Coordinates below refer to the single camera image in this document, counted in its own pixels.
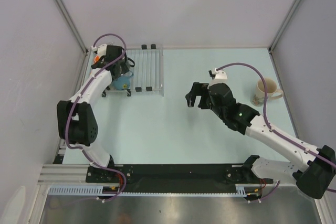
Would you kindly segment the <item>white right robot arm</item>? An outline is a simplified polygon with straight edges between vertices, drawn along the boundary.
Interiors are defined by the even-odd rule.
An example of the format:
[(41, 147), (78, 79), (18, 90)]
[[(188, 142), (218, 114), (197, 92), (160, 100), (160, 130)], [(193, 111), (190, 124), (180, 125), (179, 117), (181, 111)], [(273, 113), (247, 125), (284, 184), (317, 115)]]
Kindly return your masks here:
[(254, 138), (287, 159), (268, 161), (254, 157), (252, 164), (242, 169), (243, 179), (254, 183), (259, 178), (272, 178), (296, 185), (304, 194), (321, 199), (335, 176), (335, 151), (324, 145), (319, 148), (268, 125), (257, 110), (236, 101), (225, 83), (210, 85), (194, 82), (185, 96), (192, 108), (196, 97), (198, 107), (211, 110), (231, 130)]

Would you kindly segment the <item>beige patterned ceramic mug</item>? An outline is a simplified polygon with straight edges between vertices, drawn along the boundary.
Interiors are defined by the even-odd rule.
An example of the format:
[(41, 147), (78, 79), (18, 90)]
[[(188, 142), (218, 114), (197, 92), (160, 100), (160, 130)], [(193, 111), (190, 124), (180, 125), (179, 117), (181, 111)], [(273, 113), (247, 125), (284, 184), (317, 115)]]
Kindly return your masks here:
[(278, 88), (277, 83), (273, 79), (259, 79), (251, 97), (251, 103), (255, 106), (262, 106), (265, 98), (267, 98), (267, 101), (273, 101), (282, 98), (283, 94), (283, 91)]

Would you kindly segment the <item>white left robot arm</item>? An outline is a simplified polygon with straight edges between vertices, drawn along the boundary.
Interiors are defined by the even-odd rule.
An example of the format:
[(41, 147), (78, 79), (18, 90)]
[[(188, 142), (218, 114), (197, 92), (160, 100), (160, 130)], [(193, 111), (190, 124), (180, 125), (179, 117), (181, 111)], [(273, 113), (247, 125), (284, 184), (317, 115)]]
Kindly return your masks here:
[(92, 51), (99, 59), (91, 65), (89, 78), (70, 99), (57, 104), (58, 133), (69, 149), (80, 150), (99, 168), (98, 176), (110, 182), (116, 175), (114, 160), (97, 142), (99, 128), (93, 106), (114, 80), (128, 72), (128, 66), (121, 46), (103, 44)]

